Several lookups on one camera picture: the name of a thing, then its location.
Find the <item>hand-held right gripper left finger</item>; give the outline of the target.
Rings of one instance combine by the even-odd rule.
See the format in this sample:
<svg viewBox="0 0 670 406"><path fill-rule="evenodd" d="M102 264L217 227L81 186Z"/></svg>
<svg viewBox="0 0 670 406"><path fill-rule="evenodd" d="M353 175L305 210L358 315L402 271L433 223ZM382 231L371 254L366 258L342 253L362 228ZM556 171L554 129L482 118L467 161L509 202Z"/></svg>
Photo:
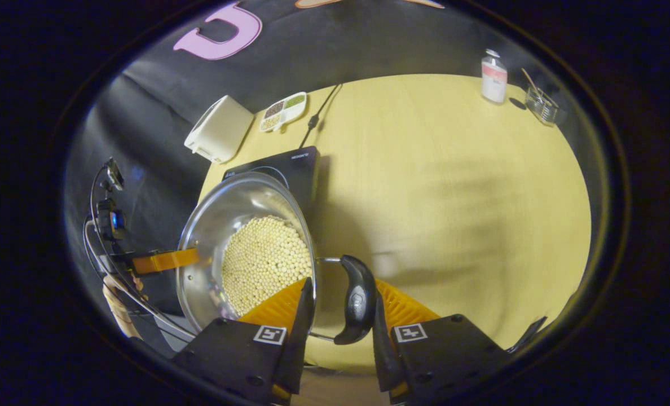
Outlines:
<svg viewBox="0 0 670 406"><path fill-rule="evenodd" d="M285 324L216 318L173 362L245 403L288 404L301 388L306 341L314 320L314 283L308 277L278 295L290 298L294 305Z"/></svg>

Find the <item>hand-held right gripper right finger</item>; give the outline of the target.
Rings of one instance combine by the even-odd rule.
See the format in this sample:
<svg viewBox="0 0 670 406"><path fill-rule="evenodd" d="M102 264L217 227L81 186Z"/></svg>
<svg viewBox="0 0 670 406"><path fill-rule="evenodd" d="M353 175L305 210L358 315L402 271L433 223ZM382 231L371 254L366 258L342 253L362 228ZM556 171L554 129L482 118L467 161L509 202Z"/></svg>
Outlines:
<svg viewBox="0 0 670 406"><path fill-rule="evenodd" d="M447 404L462 399L510 361L466 316L438 316L388 283L377 281L374 364L393 404Z"/></svg>

